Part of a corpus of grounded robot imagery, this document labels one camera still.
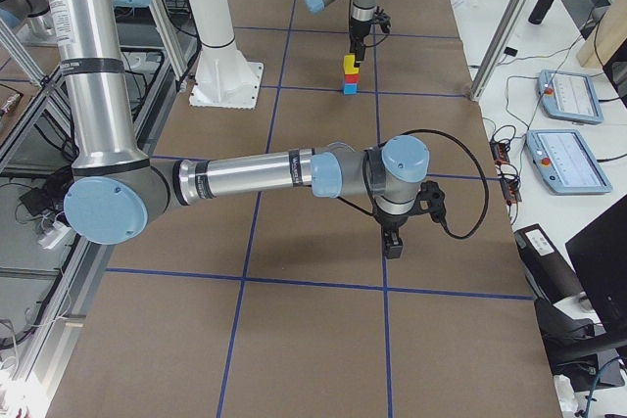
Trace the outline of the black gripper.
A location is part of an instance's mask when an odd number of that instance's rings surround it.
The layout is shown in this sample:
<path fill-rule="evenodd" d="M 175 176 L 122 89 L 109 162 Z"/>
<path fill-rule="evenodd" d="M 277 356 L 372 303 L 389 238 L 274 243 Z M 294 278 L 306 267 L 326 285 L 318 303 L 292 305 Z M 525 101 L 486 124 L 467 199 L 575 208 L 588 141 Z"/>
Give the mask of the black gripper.
<path fill-rule="evenodd" d="M 382 228 L 383 253 L 386 259 L 401 257 L 404 243 L 398 228 L 408 221 L 412 208 L 413 202 L 373 204 L 373 217 Z"/>
<path fill-rule="evenodd" d="M 359 21 L 349 19 L 349 35 L 353 43 L 353 54 L 355 56 L 354 65 L 359 66 L 364 60 L 364 41 L 370 35 L 371 20 Z"/>

